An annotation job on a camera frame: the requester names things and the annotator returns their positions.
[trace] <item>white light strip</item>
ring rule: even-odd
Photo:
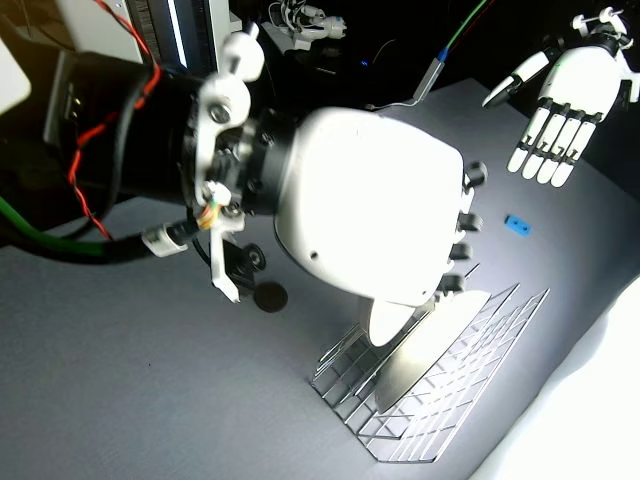
[[[178,57],[184,68],[187,68],[187,57],[184,54],[184,46],[182,45],[182,34],[180,33],[180,24],[178,23],[178,13],[176,12],[176,4],[174,0],[168,0],[169,15],[171,15],[171,26],[173,27],[173,38],[176,39],[178,46]]]

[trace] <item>metal frame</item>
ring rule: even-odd
[[[376,374],[429,312],[414,316],[382,348],[371,346],[355,325],[320,358],[311,385],[378,461],[434,462],[549,294],[545,290],[501,315],[518,288],[516,284],[493,295],[440,360],[387,412],[378,412],[375,404]]]

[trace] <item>black round disc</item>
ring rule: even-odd
[[[253,301],[260,310],[275,313],[282,310],[289,301],[289,295],[282,285],[266,282],[258,285],[253,292]]]

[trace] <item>small blue block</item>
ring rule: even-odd
[[[514,215],[509,215],[504,221],[504,224],[507,226],[507,228],[510,228],[523,237],[527,237],[531,233],[531,226],[524,220]]]

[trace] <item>red wire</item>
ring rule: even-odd
[[[491,4],[493,4],[493,2],[495,2],[496,0],[491,0],[486,7],[484,7],[484,10],[482,10],[482,12],[480,12],[480,15],[478,15],[476,18],[473,19],[473,22],[471,22],[471,25],[469,25],[469,27],[462,33],[462,35],[460,37],[458,37],[458,40],[456,40],[456,43],[453,44],[453,46],[451,47],[451,49],[449,49],[449,52],[452,52],[460,42],[462,42],[462,39],[464,37],[467,36],[467,34],[473,29],[473,27],[476,26],[476,24],[478,23],[478,21],[482,18],[482,16],[487,13],[487,10],[489,10],[489,7],[491,6]]]
[[[98,6],[100,6],[100,8],[102,8],[104,11],[106,11],[108,14],[114,17],[118,21],[120,26],[135,38],[136,43],[140,47],[140,50],[142,50],[145,53],[145,55],[147,55],[153,61],[153,75],[151,79],[149,79],[149,81],[145,84],[144,88],[142,89],[141,97],[135,103],[135,109],[139,110],[142,107],[144,107],[147,97],[151,94],[151,92],[153,92],[153,89],[156,87],[156,85],[160,81],[162,70],[153,59],[153,56],[151,55],[151,51],[149,50],[149,47],[147,46],[145,41],[142,39],[140,34],[133,27],[133,25],[131,25],[131,23],[127,21],[125,18],[115,13],[111,9],[111,7],[109,7],[106,3],[104,3],[103,0],[94,0],[94,1],[98,4]],[[80,187],[78,187],[76,183],[76,174],[78,172],[78,168],[80,167],[80,163],[82,162],[82,149],[93,138],[101,135],[107,129],[108,124],[113,122],[117,117],[118,117],[118,114],[116,112],[111,112],[104,118],[102,123],[100,123],[99,125],[96,125],[93,128],[90,128],[89,130],[87,130],[86,132],[78,136],[76,152],[73,155],[73,161],[71,162],[71,166],[69,167],[69,172],[67,174],[67,181],[73,187],[73,191],[76,194],[76,197],[78,198],[80,207],[82,208],[82,213],[84,214],[85,217],[91,220],[93,224],[96,226],[96,228],[100,231],[100,233],[104,237],[108,238],[109,240],[113,240],[113,237],[111,236],[107,228],[102,224],[102,222],[99,219],[97,219],[91,212],[91,209],[89,208],[89,203],[87,202],[87,198],[85,197],[84,193],[82,192],[82,190],[80,190]]]

